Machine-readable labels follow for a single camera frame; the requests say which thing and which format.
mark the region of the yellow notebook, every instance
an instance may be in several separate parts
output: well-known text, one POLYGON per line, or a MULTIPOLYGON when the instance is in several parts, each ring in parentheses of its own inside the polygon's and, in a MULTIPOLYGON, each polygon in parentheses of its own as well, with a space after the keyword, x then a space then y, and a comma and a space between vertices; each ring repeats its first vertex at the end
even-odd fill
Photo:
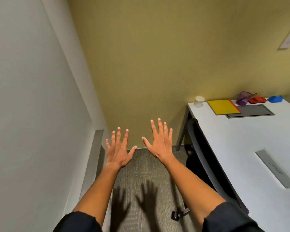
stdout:
POLYGON ((231 100, 212 100, 207 101, 216 115, 236 114, 241 111, 231 100))

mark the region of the gray wall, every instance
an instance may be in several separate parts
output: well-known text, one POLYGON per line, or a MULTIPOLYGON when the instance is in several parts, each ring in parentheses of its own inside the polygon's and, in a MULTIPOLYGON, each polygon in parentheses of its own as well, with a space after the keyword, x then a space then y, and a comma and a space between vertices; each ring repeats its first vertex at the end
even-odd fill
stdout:
POLYGON ((94 129, 41 0, 0 0, 0 231, 52 231, 94 129))

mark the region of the floor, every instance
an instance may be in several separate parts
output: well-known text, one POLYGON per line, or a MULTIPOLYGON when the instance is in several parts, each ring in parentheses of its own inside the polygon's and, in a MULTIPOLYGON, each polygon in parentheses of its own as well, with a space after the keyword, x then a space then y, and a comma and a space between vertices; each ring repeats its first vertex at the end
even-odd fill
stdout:
MULTIPOLYGON (((179 151, 173 148, 173 153, 186 163, 184 147, 179 151)), ((171 220, 171 212, 183 208, 182 198, 165 167, 147 150, 138 150, 115 182, 111 232, 200 231, 195 229, 189 215, 179 222, 171 220)))

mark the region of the transparent purple container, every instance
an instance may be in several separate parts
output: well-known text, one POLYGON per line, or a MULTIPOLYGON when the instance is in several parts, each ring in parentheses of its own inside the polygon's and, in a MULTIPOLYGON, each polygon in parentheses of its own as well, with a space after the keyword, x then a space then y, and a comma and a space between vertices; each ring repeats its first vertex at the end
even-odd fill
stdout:
POLYGON ((236 99, 236 104, 239 106, 245 106, 251 97, 252 97, 251 93, 241 91, 236 99))

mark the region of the white table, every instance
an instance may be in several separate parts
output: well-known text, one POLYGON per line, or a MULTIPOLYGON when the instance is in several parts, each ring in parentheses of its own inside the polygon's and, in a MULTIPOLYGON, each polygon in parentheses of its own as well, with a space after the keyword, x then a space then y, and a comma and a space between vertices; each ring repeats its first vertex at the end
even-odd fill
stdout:
POLYGON ((290 189, 255 153, 266 148, 290 176, 290 103, 263 104, 275 116, 228 119, 206 102, 201 108, 188 103, 188 108, 249 216, 266 232, 290 231, 290 189))

